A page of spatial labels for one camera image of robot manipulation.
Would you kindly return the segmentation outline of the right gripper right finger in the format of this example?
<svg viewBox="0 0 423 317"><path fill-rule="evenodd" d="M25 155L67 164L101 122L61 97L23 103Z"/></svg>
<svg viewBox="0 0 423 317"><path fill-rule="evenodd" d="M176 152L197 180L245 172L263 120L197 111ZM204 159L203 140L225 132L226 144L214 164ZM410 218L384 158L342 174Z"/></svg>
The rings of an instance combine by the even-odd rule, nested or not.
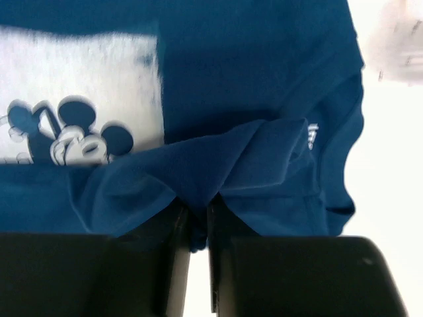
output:
<svg viewBox="0 0 423 317"><path fill-rule="evenodd" d="M260 236L216 197L208 207L211 309L217 316L406 316L369 239Z"/></svg>

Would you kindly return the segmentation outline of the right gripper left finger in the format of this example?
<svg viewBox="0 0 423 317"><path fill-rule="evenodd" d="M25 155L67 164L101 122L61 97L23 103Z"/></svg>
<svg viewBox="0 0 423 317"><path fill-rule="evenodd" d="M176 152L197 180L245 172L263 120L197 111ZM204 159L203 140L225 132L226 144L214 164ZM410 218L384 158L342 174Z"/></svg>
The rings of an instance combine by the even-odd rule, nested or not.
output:
<svg viewBox="0 0 423 317"><path fill-rule="evenodd" d="M2 316L182 316L190 221L167 208L127 234L1 235Z"/></svg>

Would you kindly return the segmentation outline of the blue mickey t-shirt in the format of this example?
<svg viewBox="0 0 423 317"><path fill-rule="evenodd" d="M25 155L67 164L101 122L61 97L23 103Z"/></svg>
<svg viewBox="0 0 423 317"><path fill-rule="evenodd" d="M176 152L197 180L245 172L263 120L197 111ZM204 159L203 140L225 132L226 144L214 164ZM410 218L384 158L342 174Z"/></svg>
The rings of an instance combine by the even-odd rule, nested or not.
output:
<svg viewBox="0 0 423 317"><path fill-rule="evenodd" d="M362 66L346 1L2 1L1 230L338 236Z"/></svg>

